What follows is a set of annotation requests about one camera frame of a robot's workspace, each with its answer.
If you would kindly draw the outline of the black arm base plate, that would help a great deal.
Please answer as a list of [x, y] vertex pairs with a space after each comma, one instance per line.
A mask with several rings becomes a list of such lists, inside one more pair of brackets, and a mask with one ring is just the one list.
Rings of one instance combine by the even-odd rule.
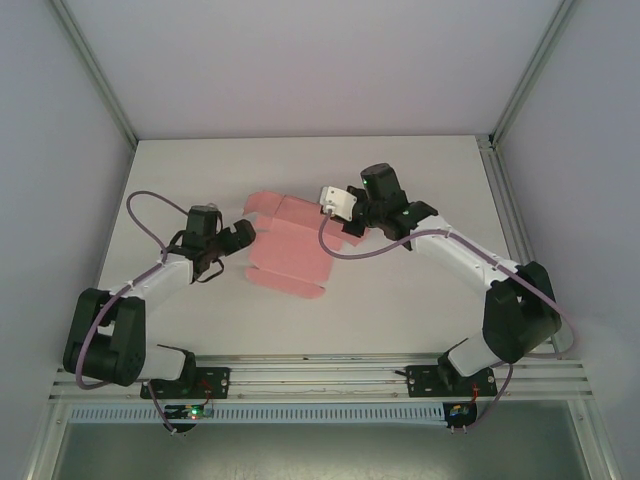
[[405, 369], [408, 395], [411, 398], [467, 398], [474, 395], [494, 397], [497, 384], [494, 371], [485, 368], [464, 377], [443, 366], [409, 365]]
[[151, 400], [148, 387], [158, 400], [221, 400], [229, 393], [231, 370], [227, 367], [191, 367], [177, 380], [154, 379], [142, 385], [140, 397]]

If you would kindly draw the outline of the aluminium table side rail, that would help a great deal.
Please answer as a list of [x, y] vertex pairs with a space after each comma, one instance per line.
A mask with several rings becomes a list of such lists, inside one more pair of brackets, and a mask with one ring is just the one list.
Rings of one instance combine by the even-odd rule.
[[489, 135], [475, 139], [510, 258], [525, 265], [534, 254], [506, 168]]

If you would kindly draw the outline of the aluminium lower frame bar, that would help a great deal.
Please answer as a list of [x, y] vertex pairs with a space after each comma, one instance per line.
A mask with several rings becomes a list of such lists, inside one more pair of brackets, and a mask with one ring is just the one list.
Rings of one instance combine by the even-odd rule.
[[569, 411], [591, 480], [621, 480], [605, 426], [591, 399], [568, 402]]
[[36, 434], [25, 480], [52, 480], [65, 436], [70, 407], [65, 403], [47, 406]]

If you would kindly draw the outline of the aluminium frame corner post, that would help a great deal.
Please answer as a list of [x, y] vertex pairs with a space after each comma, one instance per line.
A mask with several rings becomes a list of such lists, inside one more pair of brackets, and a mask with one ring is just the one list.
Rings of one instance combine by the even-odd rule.
[[582, 0], [559, 0], [542, 36], [534, 47], [523, 73], [489, 135], [494, 149], [506, 138], [520, 111], [551, 59]]
[[69, 42], [72, 51], [88, 75], [94, 90], [109, 113], [114, 125], [129, 148], [135, 151], [139, 138], [135, 133], [121, 102], [119, 101], [107, 75], [102, 68], [94, 49], [90, 45], [83, 29], [73, 13], [68, 0], [45, 0]]

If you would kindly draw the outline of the pink paper box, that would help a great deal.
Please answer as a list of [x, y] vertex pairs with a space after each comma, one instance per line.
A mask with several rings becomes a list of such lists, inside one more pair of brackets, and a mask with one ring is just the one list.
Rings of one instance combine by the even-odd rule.
[[334, 258], [318, 242], [321, 206], [294, 196], [261, 191], [244, 206], [254, 214], [256, 239], [249, 252], [246, 278], [253, 284], [304, 299], [325, 293]]

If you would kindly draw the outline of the aluminium mounting rail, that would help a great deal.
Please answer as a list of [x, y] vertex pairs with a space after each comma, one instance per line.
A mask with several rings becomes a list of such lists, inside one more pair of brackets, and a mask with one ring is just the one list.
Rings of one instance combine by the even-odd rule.
[[[199, 356], [203, 367], [226, 367], [225, 403], [409, 402], [409, 374], [417, 365], [437, 374], [433, 355]], [[489, 382], [505, 401], [591, 400], [592, 387], [575, 359], [523, 359], [508, 372], [495, 367]]]

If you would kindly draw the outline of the small circuit board with lights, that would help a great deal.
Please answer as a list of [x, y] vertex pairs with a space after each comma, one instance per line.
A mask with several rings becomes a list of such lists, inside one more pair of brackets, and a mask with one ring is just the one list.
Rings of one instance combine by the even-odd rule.
[[163, 407], [163, 426], [171, 435], [186, 435], [212, 412], [211, 404], [169, 404]]
[[478, 408], [475, 402], [445, 403], [444, 414], [451, 434], [467, 433], [477, 420]]

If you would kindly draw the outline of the grey metal panel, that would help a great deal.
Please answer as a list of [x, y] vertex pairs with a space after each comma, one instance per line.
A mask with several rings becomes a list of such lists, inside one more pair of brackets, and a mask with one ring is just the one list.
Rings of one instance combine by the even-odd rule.
[[591, 480], [573, 438], [486, 425], [73, 425], [54, 480]]

